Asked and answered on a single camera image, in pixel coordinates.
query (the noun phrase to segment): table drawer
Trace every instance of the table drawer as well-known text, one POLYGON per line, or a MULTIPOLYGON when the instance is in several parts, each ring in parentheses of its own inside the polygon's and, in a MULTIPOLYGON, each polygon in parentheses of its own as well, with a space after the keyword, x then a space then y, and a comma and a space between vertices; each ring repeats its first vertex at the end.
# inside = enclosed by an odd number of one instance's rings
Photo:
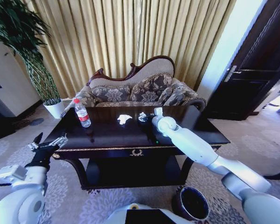
POLYGON ((139 157, 139 156, 168 156, 183 155, 176 147, 131 147, 122 149, 61 149, 57 150, 55 159, 82 159, 82 158, 116 158, 116 157, 139 157))

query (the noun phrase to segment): crumpled paper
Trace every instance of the crumpled paper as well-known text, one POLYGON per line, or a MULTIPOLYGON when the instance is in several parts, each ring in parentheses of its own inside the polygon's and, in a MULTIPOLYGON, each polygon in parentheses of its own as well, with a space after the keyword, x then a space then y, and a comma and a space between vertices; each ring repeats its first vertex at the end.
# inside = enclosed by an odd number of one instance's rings
POLYGON ((130 118, 132 118, 130 115, 121 114, 117 118, 117 120, 119 120, 119 124, 124 125, 126 123, 126 121, 129 120, 130 118))
POLYGON ((139 114, 138 120, 141 122, 145 122, 146 119, 146 114, 144 112, 142 112, 141 114, 139 114))

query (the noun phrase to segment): table top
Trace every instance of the table top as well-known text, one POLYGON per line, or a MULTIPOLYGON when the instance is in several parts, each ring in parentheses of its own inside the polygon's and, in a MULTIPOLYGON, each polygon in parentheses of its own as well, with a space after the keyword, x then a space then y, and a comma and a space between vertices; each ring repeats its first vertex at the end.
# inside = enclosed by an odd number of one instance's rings
MULTIPOLYGON (((67 133, 69 141, 63 149, 173 146, 170 138, 162 136, 151 122, 138 120, 141 112, 148 115, 154 112, 154 108, 155 106, 89 107, 87 112, 91 125, 88 128, 81 126, 74 108, 71 108, 45 141, 52 141, 67 133), (121 114, 130 115, 132 119, 120 125, 117 118, 121 114)), ((177 124, 190 129, 209 144, 229 143, 194 106, 162 108, 164 116, 173 117, 177 124)))

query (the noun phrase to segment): dark wooden door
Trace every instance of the dark wooden door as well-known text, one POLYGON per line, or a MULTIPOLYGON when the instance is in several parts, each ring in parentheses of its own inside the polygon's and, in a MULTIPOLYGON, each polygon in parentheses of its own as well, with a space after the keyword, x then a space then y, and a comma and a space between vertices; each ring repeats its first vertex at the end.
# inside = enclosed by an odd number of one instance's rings
POLYGON ((268 0, 206 112, 210 118, 246 119, 279 80, 280 0, 268 0))

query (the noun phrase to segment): sofa armrest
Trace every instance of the sofa armrest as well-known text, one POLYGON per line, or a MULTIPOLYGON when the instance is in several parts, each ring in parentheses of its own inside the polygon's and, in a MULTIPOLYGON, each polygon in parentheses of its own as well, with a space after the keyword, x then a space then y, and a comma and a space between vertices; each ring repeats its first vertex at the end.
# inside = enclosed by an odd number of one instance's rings
POLYGON ((85 107, 95 107, 97 103, 97 99, 91 94, 91 89, 88 86, 85 86, 80 92, 76 94, 70 104, 64 109, 61 117, 63 117, 70 108, 75 107, 75 98, 78 98, 85 107))
POLYGON ((206 107, 206 100, 200 97, 194 90, 188 87, 184 82, 177 81, 172 84, 172 88, 179 89, 184 94, 184 99, 180 105, 194 105, 202 112, 206 107))

